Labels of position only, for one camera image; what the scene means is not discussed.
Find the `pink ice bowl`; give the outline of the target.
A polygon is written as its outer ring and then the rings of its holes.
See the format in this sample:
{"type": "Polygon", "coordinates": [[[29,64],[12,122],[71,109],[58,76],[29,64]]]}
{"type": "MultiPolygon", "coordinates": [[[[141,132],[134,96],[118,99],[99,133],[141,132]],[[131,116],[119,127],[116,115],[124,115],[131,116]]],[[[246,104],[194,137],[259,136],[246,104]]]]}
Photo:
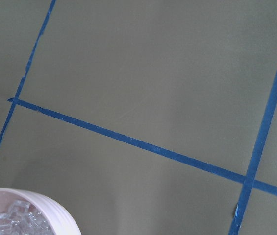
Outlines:
{"type": "Polygon", "coordinates": [[[0,188],[0,235],[80,235],[70,213],[53,199],[0,188]]]}

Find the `clear ice cubes pile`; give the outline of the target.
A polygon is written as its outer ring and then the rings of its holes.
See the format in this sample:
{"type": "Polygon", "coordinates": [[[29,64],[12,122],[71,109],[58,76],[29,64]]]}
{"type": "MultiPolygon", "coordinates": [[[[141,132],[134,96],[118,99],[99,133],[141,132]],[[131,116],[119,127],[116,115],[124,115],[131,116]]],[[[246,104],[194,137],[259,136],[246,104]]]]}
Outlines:
{"type": "Polygon", "coordinates": [[[15,200],[0,213],[0,235],[53,235],[50,223],[28,201],[15,200]]]}

